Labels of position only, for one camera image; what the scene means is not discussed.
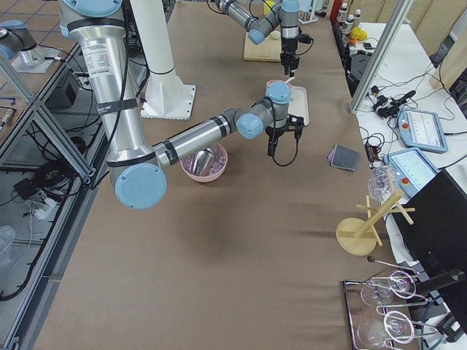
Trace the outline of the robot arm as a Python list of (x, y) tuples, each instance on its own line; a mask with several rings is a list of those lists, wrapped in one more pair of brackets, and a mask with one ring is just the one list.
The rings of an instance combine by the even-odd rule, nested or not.
[[(61, 29), (80, 44), (98, 113), (109, 140), (107, 167), (118, 200), (148, 209), (166, 192), (165, 167), (207, 151), (231, 133), (254, 139), (273, 136), (291, 124), (291, 90), (273, 82), (249, 109), (230, 108), (151, 146), (142, 115), (188, 119), (196, 89), (177, 76), (160, 1), (61, 1)], [(128, 66), (128, 30), (135, 22), (149, 70), (144, 103)]]
[(269, 13), (262, 18), (255, 17), (247, 11), (238, 1), (215, 1), (216, 7), (224, 15), (235, 20), (244, 27), (253, 44), (259, 45), (278, 26), (281, 32), (280, 54), (281, 64), (285, 75), (293, 77), (298, 68), (300, 58), (296, 54), (300, 34), (298, 11), (299, 1), (284, 0), (275, 4)]

